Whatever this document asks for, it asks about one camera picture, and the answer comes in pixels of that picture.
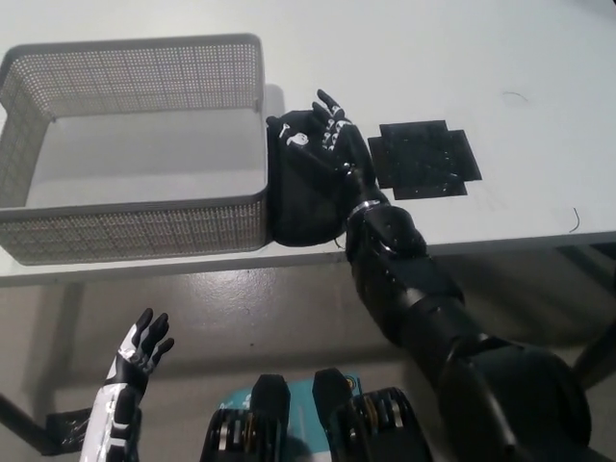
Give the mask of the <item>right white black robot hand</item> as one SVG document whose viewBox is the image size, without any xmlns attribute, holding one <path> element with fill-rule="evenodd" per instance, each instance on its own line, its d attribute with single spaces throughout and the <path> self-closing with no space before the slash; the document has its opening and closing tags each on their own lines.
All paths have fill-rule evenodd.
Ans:
<svg viewBox="0 0 616 462">
<path fill-rule="evenodd" d="M 330 199 L 339 216 L 386 200 L 376 185 L 370 151 L 359 128 L 324 90 L 317 91 L 309 133 L 289 122 L 279 129 L 279 145 L 290 163 L 317 193 Z"/>
</svg>

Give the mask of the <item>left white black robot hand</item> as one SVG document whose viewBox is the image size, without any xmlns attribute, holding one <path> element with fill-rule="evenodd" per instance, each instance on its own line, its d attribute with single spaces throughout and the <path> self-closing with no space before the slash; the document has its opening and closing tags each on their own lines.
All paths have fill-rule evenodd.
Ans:
<svg viewBox="0 0 616 462">
<path fill-rule="evenodd" d="M 168 314 L 155 317 L 150 308 L 129 328 L 93 402 L 82 461 L 139 459 L 141 401 L 150 375 L 174 345 L 168 331 Z"/>
</svg>

